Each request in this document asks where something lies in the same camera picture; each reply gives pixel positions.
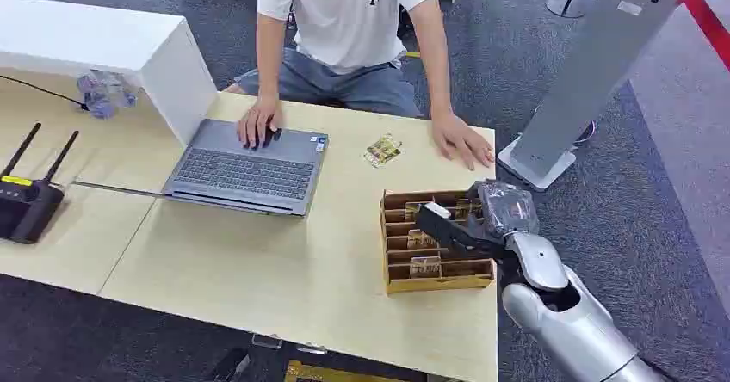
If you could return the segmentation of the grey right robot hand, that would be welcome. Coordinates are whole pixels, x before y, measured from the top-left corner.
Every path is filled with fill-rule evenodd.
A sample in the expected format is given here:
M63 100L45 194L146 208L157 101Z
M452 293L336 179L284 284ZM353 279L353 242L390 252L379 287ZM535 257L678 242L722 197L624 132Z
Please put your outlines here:
M416 227L457 256L520 260L545 256L549 243L537 234L530 192L504 182L475 182L466 192L475 205L463 225L431 201L419 207Z

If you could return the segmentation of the person's left hand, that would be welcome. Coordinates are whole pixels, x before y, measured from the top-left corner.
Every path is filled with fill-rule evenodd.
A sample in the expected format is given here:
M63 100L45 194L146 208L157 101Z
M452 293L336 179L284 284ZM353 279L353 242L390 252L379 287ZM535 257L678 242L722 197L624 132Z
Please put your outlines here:
M469 170L495 163L492 145L451 110L432 112L430 134L444 157L460 159Z

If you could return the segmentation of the person's right hand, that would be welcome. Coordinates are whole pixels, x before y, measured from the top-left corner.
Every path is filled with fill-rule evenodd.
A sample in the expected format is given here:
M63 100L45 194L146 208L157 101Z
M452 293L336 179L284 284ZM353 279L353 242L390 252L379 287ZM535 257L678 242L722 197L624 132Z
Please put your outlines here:
M254 105L237 124L237 135L244 148L263 147L269 132L277 132L283 125L283 112L277 94L259 95Z

